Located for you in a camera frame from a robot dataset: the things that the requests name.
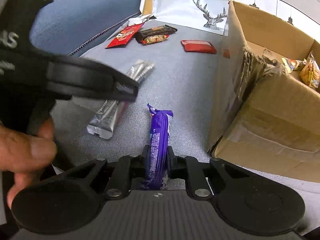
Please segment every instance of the fingernail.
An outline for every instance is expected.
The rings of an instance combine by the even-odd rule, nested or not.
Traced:
[[[57,152],[53,141],[40,137],[32,137],[30,145],[33,158],[38,160],[48,160],[48,162],[51,162]]]

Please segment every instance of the purple snack package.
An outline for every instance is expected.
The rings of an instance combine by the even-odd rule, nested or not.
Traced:
[[[169,127],[173,118],[171,110],[158,110],[148,104],[151,115],[150,124],[150,158],[146,163],[149,168],[147,178],[143,182],[144,189],[158,190],[161,189],[163,178],[166,173],[166,153],[168,139],[170,136]]]

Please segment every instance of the silver snack package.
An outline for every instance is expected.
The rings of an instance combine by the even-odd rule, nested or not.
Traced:
[[[155,64],[140,60],[130,67],[127,76],[141,84],[151,74],[154,67]],[[124,101],[106,100],[87,125],[88,133],[110,139],[127,105],[128,102]]]

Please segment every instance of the blue sofa armrest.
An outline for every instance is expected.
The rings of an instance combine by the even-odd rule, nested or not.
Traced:
[[[30,32],[31,43],[42,50],[69,54],[87,40],[127,17],[139,15],[141,0],[54,0],[42,8]],[[104,42],[112,28],[84,46],[74,56]]]

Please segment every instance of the silver rivet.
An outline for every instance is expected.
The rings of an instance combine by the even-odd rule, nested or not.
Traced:
[[[200,189],[197,189],[195,191],[195,194],[198,196],[198,197],[207,197],[210,195],[210,191],[207,190],[207,189],[204,189],[204,188],[200,188]]]
[[[107,194],[109,197],[119,197],[121,196],[122,192],[117,188],[111,188],[107,191]]]

